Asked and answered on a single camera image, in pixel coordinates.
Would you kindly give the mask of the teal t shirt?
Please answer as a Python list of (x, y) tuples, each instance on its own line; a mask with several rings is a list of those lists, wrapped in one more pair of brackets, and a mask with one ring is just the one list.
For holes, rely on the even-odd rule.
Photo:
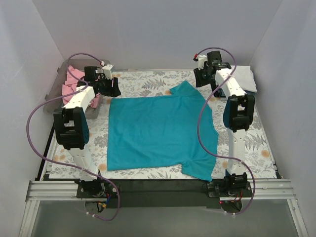
[(189, 82), (170, 95), (111, 101), (107, 168), (182, 166), (182, 173), (211, 181), (218, 132), (212, 110)]

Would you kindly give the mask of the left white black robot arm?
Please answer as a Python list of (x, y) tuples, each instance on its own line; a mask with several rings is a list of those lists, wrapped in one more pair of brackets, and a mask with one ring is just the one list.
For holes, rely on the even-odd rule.
[(121, 95), (118, 79), (112, 77), (114, 66), (107, 64), (101, 68), (88, 66), (84, 68), (84, 76), (76, 84), (77, 94), (60, 109), (54, 110), (54, 126), (58, 144), (72, 156), (76, 166), (83, 169), (77, 182), (85, 192), (93, 197), (101, 197), (105, 185), (98, 181), (95, 174), (99, 169), (94, 164), (88, 150), (89, 128), (85, 111), (97, 94), (108, 97)]

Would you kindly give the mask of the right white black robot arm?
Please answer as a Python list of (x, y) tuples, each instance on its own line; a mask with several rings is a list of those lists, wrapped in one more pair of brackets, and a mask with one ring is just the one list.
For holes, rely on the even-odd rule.
[(227, 99), (223, 124), (229, 136), (229, 155), (224, 177), (208, 183), (207, 192), (211, 198), (224, 195), (240, 198), (242, 194), (252, 193), (247, 178), (251, 171), (245, 164), (245, 140), (253, 122), (255, 98), (241, 88), (234, 77), (237, 67), (223, 62), (221, 49), (211, 47), (208, 51), (206, 55), (198, 53), (194, 56), (196, 86), (209, 84), (212, 96)]

